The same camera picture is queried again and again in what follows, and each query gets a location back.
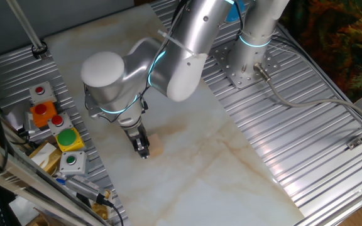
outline white work surface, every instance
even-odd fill
[[[139,39],[158,38],[158,29],[165,30],[144,5],[46,39],[132,225],[291,226],[302,220],[203,81],[181,103],[146,92],[143,124],[164,144],[155,158],[141,159],[117,125],[88,117],[82,62],[99,51],[125,55]]]

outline button panel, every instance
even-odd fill
[[[43,82],[29,88],[31,101],[34,105],[47,101],[56,102],[57,98],[49,82]]]
[[[84,151],[62,153],[60,172],[64,175],[85,175],[87,154]]]
[[[57,110],[52,101],[47,101],[30,108],[33,123],[38,127],[47,126],[48,120],[57,115]]]
[[[61,120],[62,120],[61,126],[55,124],[55,123],[59,122],[58,116],[61,117]],[[51,133],[54,136],[57,136],[58,134],[60,134],[60,132],[63,131],[64,129],[71,129],[74,127],[74,125],[72,124],[72,121],[70,120],[70,118],[66,112],[63,112],[63,113],[59,114],[58,116],[54,116],[51,119],[47,120]]]

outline emergency stop button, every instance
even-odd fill
[[[47,106],[45,106],[44,104],[38,104],[36,107],[35,107],[35,113],[38,114],[38,115],[43,115],[47,112]]]
[[[62,126],[63,125],[63,120],[61,116],[54,116],[51,119],[52,124],[54,124],[55,126]]]
[[[44,88],[43,88],[43,87],[37,87],[37,88],[36,88],[36,93],[37,93],[38,95],[44,94]]]
[[[63,146],[69,146],[73,144],[75,140],[76,140],[76,133],[71,129],[65,129],[61,131],[57,137],[58,143]]]
[[[55,136],[55,139],[61,151],[77,151],[85,146],[79,132],[75,128],[64,129]]]

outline corrugated metal panel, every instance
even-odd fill
[[[174,10],[170,2],[153,5],[167,28]],[[223,24],[214,47],[232,41],[238,29],[239,23]],[[271,45],[282,47],[277,41]],[[342,98],[300,56],[275,48],[270,52],[281,66],[271,74],[273,83],[286,99]],[[362,147],[350,151],[346,145],[362,133],[362,123],[351,111],[331,103],[286,107],[263,81],[237,89],[214,57],[207,60],[202,77],[306,217],[301,225],[316,225],[362,191]]]

